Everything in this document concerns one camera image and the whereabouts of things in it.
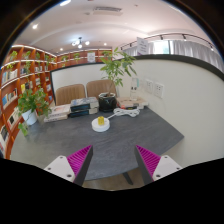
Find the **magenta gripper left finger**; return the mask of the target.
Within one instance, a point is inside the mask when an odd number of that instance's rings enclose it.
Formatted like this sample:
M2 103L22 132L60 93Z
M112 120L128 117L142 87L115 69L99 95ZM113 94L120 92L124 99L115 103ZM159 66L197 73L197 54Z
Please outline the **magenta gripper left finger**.
M69 156L58 156L45 168L45 171L82 186L92 156L93 146L89 145Z

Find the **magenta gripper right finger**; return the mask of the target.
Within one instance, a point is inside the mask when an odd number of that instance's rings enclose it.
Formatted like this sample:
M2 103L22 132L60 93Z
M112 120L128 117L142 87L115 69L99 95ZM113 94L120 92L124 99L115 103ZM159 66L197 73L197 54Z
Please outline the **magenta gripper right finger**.
M168 155L159 156L139 145L135 146L134 153L145 185L182 169Z

